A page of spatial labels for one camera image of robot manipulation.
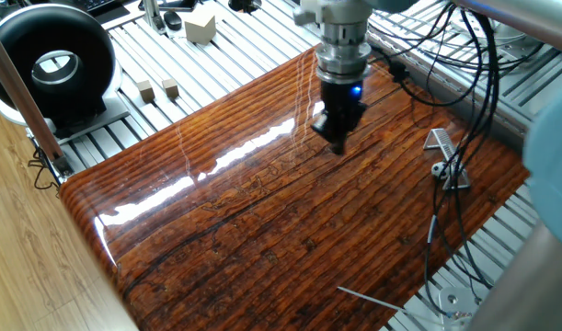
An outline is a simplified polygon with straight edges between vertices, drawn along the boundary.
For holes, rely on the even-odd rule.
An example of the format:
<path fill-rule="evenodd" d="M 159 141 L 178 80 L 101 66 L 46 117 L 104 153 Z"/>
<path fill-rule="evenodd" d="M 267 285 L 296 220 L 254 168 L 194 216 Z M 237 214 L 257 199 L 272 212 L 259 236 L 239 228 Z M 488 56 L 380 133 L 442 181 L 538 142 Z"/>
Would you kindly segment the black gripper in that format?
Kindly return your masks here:
<path fill-rule="evenodd" d="M 321 100 L 324 111 L 319 113 L 311 129 L 329 143 L 330 151 L 339 155 L 345 154 L 345 145 L 350 132 L 358 126 L 363 113 L 367 109 L 362 99 L 363 81 L 348 84 L 321 82 Z M 340 136 L 327 114 L 340 114 Z"/>

